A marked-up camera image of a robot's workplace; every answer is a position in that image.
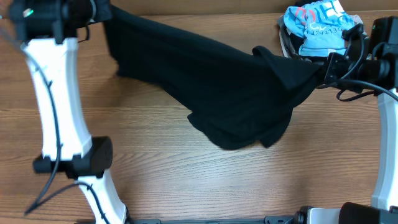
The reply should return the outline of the black polo shirt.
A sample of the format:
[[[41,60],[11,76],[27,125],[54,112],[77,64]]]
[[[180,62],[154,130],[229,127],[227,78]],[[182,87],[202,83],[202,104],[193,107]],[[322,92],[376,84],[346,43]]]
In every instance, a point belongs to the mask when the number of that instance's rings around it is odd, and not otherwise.
[[[192,126],[223,149],[272,146],[321,80],[319,65],[263,46],[247,54],[118,7],[111,13],[104,30],[118,75],[161,87],[190,110]]]

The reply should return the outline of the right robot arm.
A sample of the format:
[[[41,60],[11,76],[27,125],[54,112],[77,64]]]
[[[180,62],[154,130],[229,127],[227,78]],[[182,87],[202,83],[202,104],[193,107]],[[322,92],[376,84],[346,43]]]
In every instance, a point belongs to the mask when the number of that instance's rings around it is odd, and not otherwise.
[[[370,51],[356,74],[338,83],[357,95],[300,108],[310,141],[304,223],[397,222],[397,20],[374,22]]]

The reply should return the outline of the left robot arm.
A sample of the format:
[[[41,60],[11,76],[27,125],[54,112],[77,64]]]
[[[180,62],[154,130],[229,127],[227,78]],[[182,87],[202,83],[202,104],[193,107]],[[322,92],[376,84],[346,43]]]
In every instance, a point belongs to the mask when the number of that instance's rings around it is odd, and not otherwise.
[[[13,0],[8,18],[12,45],[26,59],[42,123],[43,147],[34,160],[37,173],[63,172],[84,193],[95,223],[131,223],[114,186],[113,146],[93,137],[84,120],[77,75],[78,29],[111,18],[102,0]]]

